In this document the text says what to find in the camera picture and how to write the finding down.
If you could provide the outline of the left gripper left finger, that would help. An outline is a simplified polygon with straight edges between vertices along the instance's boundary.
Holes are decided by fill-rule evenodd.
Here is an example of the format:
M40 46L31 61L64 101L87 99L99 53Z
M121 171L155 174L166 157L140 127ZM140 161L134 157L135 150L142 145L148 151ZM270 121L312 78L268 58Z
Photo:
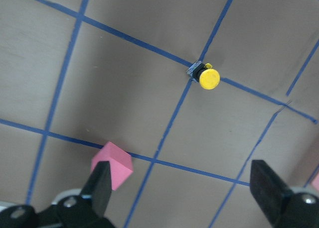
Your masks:
M111 167L109 161L96 164L89 179L80 192L84 199L99 217L103 217L112 193Z

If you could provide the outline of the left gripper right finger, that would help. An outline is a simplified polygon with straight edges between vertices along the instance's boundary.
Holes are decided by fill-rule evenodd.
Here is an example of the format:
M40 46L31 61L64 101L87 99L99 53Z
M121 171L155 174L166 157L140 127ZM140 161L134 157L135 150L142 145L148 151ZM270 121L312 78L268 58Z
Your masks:
M269 222L277 222L294 192L264 160L252 160L250 192Z

